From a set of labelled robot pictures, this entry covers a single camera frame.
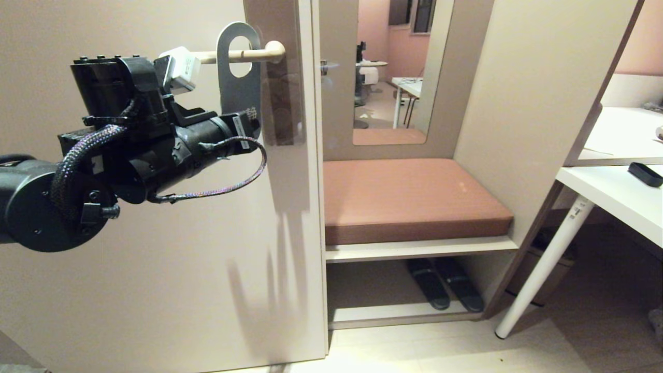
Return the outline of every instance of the door hanger hole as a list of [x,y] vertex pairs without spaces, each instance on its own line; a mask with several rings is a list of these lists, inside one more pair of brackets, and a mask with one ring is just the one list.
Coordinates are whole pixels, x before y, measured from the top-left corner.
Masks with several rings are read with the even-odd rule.
[[[229,50],[249,50],[251,49],[251,42],[246,37],[235,37],[233,41],[230,42]],[[237,78],[241,78],[248,74],[251,71],[250,62],[240,62],[235,64],[230,64],[230,72],[233,73]]]

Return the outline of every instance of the mirror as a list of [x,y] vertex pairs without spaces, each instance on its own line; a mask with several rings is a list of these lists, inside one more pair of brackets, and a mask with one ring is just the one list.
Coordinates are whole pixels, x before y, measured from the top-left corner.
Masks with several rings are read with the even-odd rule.
[[354,145],[426,142],[454,0],[359,0]]

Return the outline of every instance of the braided cable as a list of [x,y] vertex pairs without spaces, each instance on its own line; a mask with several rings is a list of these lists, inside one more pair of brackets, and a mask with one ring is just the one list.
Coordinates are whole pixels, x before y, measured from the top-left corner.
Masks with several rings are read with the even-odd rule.
[[[135,100],[131,100],[127,108],[120,114],[120,117],[133,117],[137,110],[138,105],[135,105]],[[67,152],[62,162],[58,164],[50,185],[50,199],[62,213],[63,217],[69,220],[76,220],[78,218],[78,207],[74,204],[72,198],[72,183],[74,174],[78,170],[80,163],[94,149],[98,149],[110,141],[124,136],[126,132],[126,127],[107,124],[105,127],[89,133],[80,139]]]
[[156,195],[156,193],[152,193],[147,200],[152,202],[152,203],[175,203],[180,200],[188,200],[188,199],[195,199],[195,198],[203,198],[203,197],[211,197],[211,196],[219,196],[221,194],[227,194],[230,192],[234,192],[237,189],[243,188],[249,184],[251,184],[255,179],[257,179],[265,170],[265,167],[267,166],[267,150],[265,147],[260,144],[256,139],[252,137],[247,137],[247,136],[235,136],[235,137],[230,137],[228,139],[225,139],[223,141],[220,141],[219,143],[216,144],[208,144],[208,143],[201,143],[200,146],[203,147],[205,150],[208,151],[216,151],[218,149],[224,148],[232,143],[236,143],[238,141],[249,141],[251,143],[254,143],[259,149],[260,152],[262,153],[262,161],[260,164],[260,167],[251,175],[248,179],[242,181],[241,183],[237,183],[235,185],[227,186],[225,188],[221,189],[214,189],[214,190],[207,190],[205,192],[197,192],[197,193],[184,193],[184,194],[168,194],[165,196],[159,196]]

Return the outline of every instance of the label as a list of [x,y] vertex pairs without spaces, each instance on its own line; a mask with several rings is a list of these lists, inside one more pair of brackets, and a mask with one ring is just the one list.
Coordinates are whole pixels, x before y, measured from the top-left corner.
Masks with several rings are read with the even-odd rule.
[[[237,130],[237,134],[240,136],[246,136],[247,134],[244,132],[244,127],[242,126],[242,119],[239,119],[239,116],[233,117],[233,123],[235,124],[235,129]],[[248,141],[240,141],[240,144],[242,144],[242,149],[246,150],[249,148],[249,142]]]

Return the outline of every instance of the wooden panel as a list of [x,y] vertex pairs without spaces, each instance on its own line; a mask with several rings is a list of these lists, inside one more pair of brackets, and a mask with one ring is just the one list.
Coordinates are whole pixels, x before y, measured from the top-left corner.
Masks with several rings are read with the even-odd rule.
[[454,159],[514,213],[516,244],[592,108],[637,5],[495,3]]
[[416,145],[355,146],[353,90],[357,0],[322,1],[322,58],[330,60],[322,82],[325,161],[346,159],[451,158],[465,115],[493,0],[455,1],[438,81],[428,140]]

